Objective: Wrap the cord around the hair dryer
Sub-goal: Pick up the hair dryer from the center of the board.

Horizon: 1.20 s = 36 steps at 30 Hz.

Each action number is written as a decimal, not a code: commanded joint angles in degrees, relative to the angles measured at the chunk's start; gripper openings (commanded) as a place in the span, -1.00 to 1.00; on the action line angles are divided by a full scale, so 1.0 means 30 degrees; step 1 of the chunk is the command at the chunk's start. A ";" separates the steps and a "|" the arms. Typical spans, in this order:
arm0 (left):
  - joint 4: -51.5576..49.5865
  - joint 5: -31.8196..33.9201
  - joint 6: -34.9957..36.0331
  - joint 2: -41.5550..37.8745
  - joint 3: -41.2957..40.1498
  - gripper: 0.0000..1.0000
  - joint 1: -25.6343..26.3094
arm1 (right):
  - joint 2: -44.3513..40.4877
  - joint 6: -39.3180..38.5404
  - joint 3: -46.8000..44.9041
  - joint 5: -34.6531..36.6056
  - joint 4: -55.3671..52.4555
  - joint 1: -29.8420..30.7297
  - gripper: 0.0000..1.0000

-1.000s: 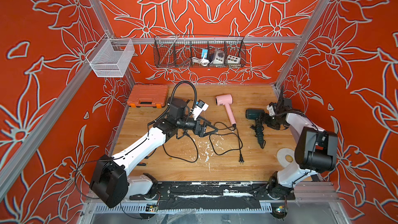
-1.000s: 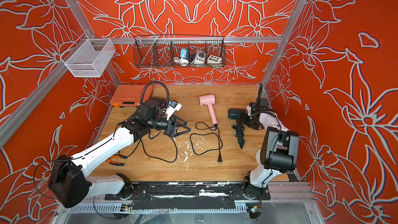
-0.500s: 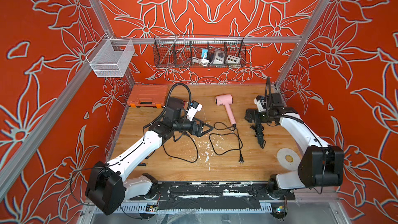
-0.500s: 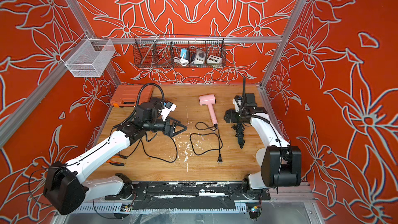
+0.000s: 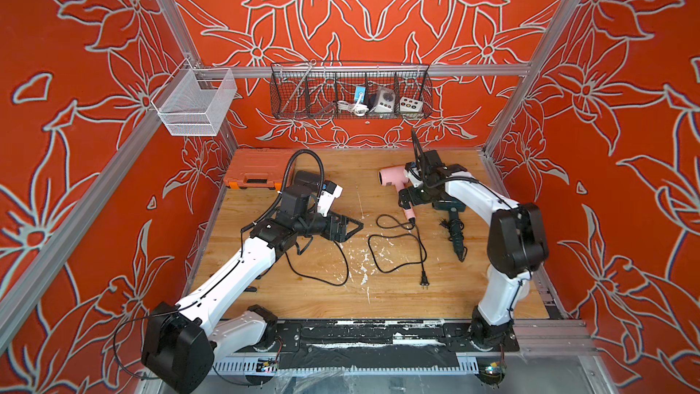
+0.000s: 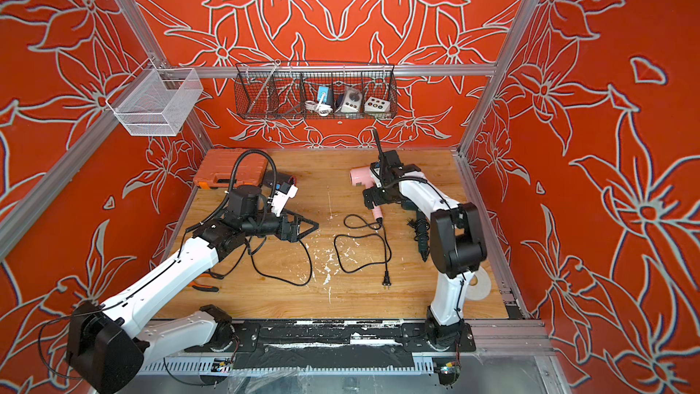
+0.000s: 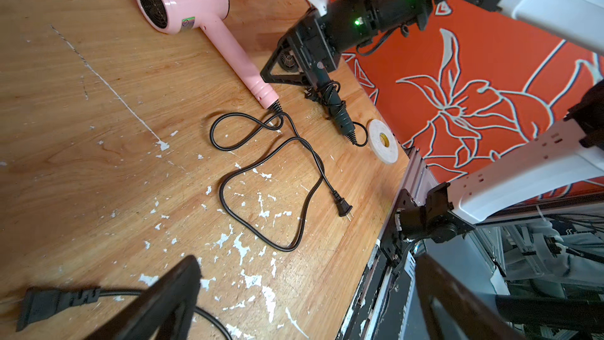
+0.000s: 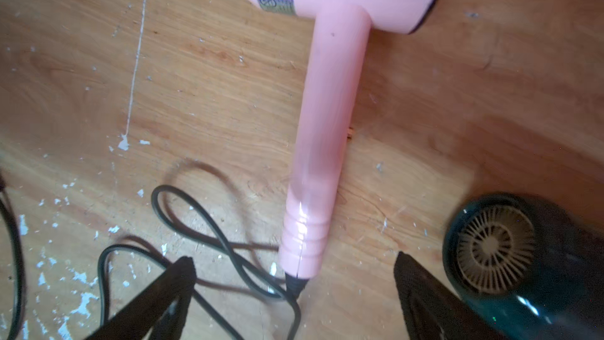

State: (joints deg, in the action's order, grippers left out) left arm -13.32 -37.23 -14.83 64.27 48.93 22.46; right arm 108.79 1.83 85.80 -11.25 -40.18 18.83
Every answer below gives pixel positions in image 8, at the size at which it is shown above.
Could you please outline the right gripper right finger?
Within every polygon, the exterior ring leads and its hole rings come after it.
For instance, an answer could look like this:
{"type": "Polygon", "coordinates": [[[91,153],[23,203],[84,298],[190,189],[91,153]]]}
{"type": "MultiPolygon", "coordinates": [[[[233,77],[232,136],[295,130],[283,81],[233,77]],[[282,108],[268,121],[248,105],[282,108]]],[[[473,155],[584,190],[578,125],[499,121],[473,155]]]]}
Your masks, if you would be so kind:
{"type": "Polygon", "coordinates": [[[410,339],[505,339],[411,255],[399,252],[394,279],[410,339]]]}

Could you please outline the pink hair dryer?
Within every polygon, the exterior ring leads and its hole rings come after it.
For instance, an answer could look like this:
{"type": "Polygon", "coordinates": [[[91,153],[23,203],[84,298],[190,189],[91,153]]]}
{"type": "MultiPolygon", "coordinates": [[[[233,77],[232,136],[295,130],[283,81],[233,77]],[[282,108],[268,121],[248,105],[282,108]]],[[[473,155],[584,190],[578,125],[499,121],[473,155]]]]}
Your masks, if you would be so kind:
{"type": "Polygon", "coordinates": [[[321,269],[368,37],[409,34],[436,0],[249,0],[263,11],[314,20],[279,262],[309,280],[321,269]]]}

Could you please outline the dark green hair dryer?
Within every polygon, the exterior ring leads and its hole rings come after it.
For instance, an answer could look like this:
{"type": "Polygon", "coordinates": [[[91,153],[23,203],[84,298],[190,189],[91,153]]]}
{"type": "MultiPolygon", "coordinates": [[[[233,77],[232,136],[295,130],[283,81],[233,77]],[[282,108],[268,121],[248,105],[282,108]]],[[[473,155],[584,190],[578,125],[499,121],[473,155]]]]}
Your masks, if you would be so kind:
{"type": "Polygon", "coordinates": [[[603,237],[555,203],[472,199],[452,218],[442,253],[461,299],[506,337],[603,337],[603,237]]]}

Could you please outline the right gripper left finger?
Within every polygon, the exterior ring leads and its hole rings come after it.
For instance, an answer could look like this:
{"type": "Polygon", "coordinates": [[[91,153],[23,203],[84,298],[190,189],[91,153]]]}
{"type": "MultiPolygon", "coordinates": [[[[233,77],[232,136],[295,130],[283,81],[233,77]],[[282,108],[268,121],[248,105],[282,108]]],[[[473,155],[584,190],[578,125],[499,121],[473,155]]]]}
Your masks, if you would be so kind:
{"type": "Polygon", "coordinates": [[[179,258],[89,339],[180,339],[197,280],[193,259],[179,258]]]}

